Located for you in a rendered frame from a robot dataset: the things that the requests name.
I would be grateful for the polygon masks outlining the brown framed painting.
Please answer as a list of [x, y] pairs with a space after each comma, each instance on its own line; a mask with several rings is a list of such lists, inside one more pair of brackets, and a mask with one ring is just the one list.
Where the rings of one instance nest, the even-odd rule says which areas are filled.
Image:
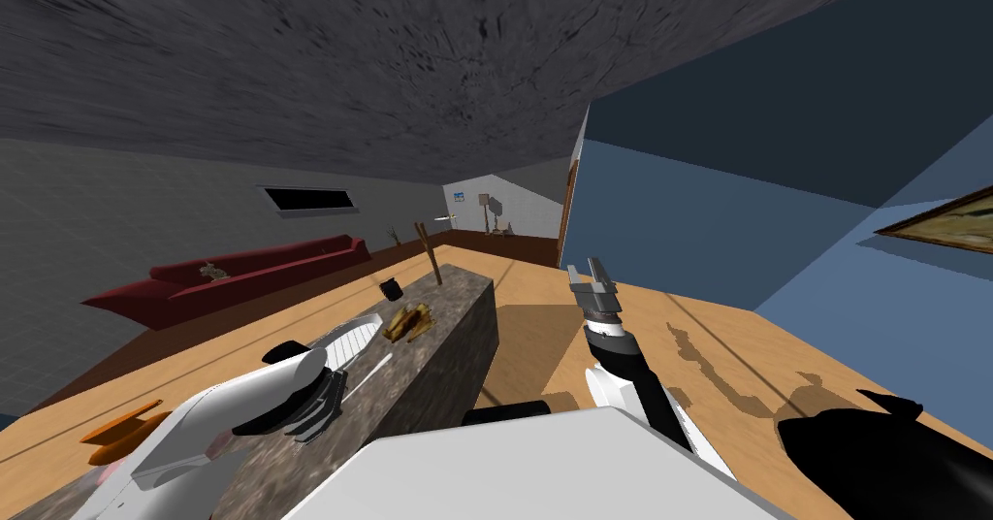
[[884, 227], [876, 234], [993, 254], [993, 185]]

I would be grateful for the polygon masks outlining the red sofa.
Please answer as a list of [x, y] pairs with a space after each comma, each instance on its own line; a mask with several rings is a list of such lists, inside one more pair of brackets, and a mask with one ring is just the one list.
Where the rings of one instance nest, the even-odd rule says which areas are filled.
[[342, 235], [155, 267], [83, 303], [160, 331], [370, 259], [364, 240]]

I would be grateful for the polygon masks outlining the white ribbed plate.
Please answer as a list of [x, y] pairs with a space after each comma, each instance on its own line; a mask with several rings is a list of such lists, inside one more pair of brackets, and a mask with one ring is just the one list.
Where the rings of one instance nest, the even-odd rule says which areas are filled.
[[326, 367], [332, 371], [342, 370], [366, 351], [382, 323], [378, 313], [359, 316], [339, 324], [309, 347], [325, 348]]

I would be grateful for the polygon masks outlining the white knife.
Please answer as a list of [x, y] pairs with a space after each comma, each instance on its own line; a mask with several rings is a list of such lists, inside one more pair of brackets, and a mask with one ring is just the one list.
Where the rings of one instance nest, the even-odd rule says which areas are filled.
[[389, 362], [390, 362], [390, 361], [392, 360], [392, 358], [394, 358], [394, 354], [392, 354], [392, 353], [388, 353], [388, 354], [387, 354], [386, 356], [384, 356], [384, 357], [383, 357], [383, 358], [382, 358], [382, 359], [381, 359], [381, 360], [380, 360], [380, 361], [379, 361], [379, 362], [378, 362], [378, 363], [377, 363], [377, 364], [376, 364], [376, 365], [375, 365], [375, 366], [374, 366], [374, 367], [373, 367], [373, 368], [372, 368], [372, 369], [371, 369], [371, 370], [370, 370], [370, 371], [369, 371], [369, 372], [367, 373], [367, 375], [366, 375], [366, 376], [365, 376], [365, 377], [364, 377], [364, 378], [362, 379], [362, 381], [360, 381], [360, 382], [359, 382], [359, 383], [358, 383], [358, 384], [357, 384], [357, 385], [356, 385], [356, 386], [355, 386], [355, 387], [354, 387], [353, 389], [351, 389], [351, 390], [350, 390], [350, 391], [349, 391], [349, 392], [348, 392], [348, 393], [347, 393], [347, 394], [346, 394], [346, 395], [345, 395], [345, 396], [343, 397], [343, 399], [342, 399], [342, 400], [343, 400], [344, 402], [346, 402], [346, 401], [347, 401], [348, 399], [350, 399], [351, 397], [354, 397], [354, 396], [355, 396], [355, 395], [356, 395], [356, 394], [357, 394], [357, 393], [358, 393], [358, 392], [359, 392], [359, 391], [361, 390], [361, 388], [362, 388], [362, 387], [363, 387], [363, 386], [364, 386], [365, 384], [367, 384], [367, 383], [369, 382], [369, 380], [370, 380], [370, 379], [371, 379], [371, 378], [372, 378], [372, 377], [373, 377], [373, 376], [374, 376], [374, 375], [375, 375], [376, 373], [378, 373], [378, 372], [379, 372], [379, 371], [380, 371], [380, 370], [381, 370], [381, 369], [382, 369], [382, 368], [383, 368], [383, 367], [384, 367], [384, 366], [385, 366], [385, 365], [386, 365], [387, 363], [389, 363]]

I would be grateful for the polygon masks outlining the grey marble counter table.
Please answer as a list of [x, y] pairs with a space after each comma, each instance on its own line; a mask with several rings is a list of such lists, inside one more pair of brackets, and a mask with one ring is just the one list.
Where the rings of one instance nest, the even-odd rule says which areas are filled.
[[389, 342], [376, 336], [347, 367], [344, 396], [388, 353], [394, 358], [346, 402], [308, 444], [277, 431], [238, 437], [219, 457], [245, 450], [245, 461], [209, 520], [282, 520], [356, 453], [386, 437], [454, 428], [474, 405], [498, 347], [493, 282], [445, 266], [443, 284], [427, 277], [405, 288], [435, 324], [423, 335]]

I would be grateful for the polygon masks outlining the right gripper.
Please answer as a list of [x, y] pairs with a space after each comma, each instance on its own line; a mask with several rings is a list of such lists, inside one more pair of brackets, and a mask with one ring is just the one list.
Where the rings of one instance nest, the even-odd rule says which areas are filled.
[[578, 307], [588, 321], [597, 323], [621, 323], [619, 313], [622, 308], [617, 298], [618, 290], [602, 263], [596, 257], [589, 257], [588, 264], [593, 281], [583, 282], [574, 265], [566, 267], [570, 290]]

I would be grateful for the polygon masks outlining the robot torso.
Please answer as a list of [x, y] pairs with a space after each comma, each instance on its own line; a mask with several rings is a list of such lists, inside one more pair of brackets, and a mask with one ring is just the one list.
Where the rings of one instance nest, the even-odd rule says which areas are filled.
[[613, 407], [378, 439], [282, 520], [793, 520]]

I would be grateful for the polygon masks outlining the black window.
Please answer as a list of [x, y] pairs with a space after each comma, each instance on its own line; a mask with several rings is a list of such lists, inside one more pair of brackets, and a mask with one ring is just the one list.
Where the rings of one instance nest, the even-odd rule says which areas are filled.
[[345, 189], [262, 185], [256, 188], [283, 218], [320, 217], [359, 213]]

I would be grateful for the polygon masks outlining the brown wooden stick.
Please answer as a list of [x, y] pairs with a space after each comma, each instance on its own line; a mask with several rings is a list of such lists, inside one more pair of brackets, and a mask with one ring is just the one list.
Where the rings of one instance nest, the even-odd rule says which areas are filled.
[[418, 237], [420, 239], [420, 242], [423, 245], [423, 248], [424, 248], [425, 252], [427, 253], [427, 255], [429, 257], [429, 260], [430, 260], [430, 263], [431, 263], [431, 266], [432, 266], [433, 277], [435, 277], [436, 283], [438, 285], [442, 285], [443, 284], [442, 275], [440, 273], [439, 266], [437, 264], [437, 259], [436, 259], [436, 256], [435, 256], [435, 251], [433, 251], [432, 245], [431, 245], [431, 243], [429, 241], [429, 237], [428, 237], [428, 234], [427, 234], [425, 225], [422, 222], [416, 222], [415, 221], [414, 224], [413, 224], [413, 226], [414, 226], [414, 228], [415, 228], [415, 230], [416, 230], [416, 232], [418, 234]]

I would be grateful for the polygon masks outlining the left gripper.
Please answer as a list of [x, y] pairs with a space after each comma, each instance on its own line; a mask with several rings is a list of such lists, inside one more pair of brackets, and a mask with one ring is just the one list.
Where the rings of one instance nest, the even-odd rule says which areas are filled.
[[323, 434], [341, 413], [348, 372], [335, 370], [322, 383], [317, 399], [298, 421], [290, 424], [290, 435], [299, 444], [308, 444]]

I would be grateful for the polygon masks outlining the yellow-brown bread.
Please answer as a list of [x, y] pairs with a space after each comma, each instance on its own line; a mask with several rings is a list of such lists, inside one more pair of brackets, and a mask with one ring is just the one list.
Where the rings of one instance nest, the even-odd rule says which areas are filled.
[[425, 304], [418, 304], [414, 308], [405, 306], [392, 317], [382, 335], [389, 342], [397, 342], [404, 337], [407, 337], [407, 342], [413, 342], [433, 324], [435, 320], [432, 319], [431, 310]]

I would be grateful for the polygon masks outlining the brown door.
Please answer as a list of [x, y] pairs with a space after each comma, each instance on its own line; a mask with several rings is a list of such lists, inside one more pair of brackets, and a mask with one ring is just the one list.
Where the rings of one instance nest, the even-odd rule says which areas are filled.
[[568, 172], [567, 183], [566, 183], [566, 191], [565, 191], [564, 201], [563, 201], [563, 205], [562, 205], [561, 226], [560, 226], [560, 231], [558, 232], [556, 267], [561, 267], [561, 259], [562, 259], [563, 247], [564, 247], [566, 233], [567, 233], [567, 228], [568, 228], [568, 219], [569, 219], [569, 214], [570, 214], [570, 208], [571, 208], [571, 203], [572, 203], [572, 198], [573, 198], [575, 181], [576, 181], [576, 176], [577, 176], [577, 173], [578, 173], [579, 163], [580, 163], [580, 160], [579, 159], [573, 159], [572, 162], [571, 162], [570, 168], [569, 168], [569, 172]]

